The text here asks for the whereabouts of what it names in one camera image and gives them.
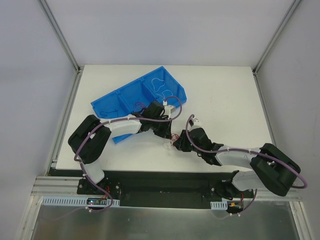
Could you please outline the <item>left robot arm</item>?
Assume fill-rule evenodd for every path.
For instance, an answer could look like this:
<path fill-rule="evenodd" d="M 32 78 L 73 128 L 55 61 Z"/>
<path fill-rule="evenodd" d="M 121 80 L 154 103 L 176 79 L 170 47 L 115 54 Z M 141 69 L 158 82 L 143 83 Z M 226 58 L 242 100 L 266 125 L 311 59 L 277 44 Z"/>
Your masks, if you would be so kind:
<path fill-rule="evenodd" d="M 163 139 L 171 138 L 171 113 L 173 105 L 166 101 L 153 101 L 148 107 L 133 112 L 125 117 L 112 118 L 102 125 L 95 115 L 88 115 L 68 139 L 68 145 L 75 153 L 75 161 L 79 162 L 84 174 L 91 180 L 88 188 L 99 195 L 105 191 L 105 174 L 101 168 L 99 157 L 109 139 L 139 134 L 149 130 Z"/>

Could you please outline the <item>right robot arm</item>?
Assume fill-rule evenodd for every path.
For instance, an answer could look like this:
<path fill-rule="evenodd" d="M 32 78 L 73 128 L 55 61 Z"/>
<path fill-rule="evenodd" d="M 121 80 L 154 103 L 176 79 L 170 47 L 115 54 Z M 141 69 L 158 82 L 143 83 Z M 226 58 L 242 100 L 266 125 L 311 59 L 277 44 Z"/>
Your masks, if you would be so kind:
<path fill-rule="evenodd" d="M 269 190 L 284 197 L 301 172 L 293 160 L 271 143 L 253 151 L 232 151 L 227 145 L 212 142 L 201 127 L 182 130 L 173 146 L 182 152 L 196 152 L 209 165 L 245 168 L 233 171 L 231 178 L 215 187 L 217 195 L 229 200 L 249 189 Z"/>

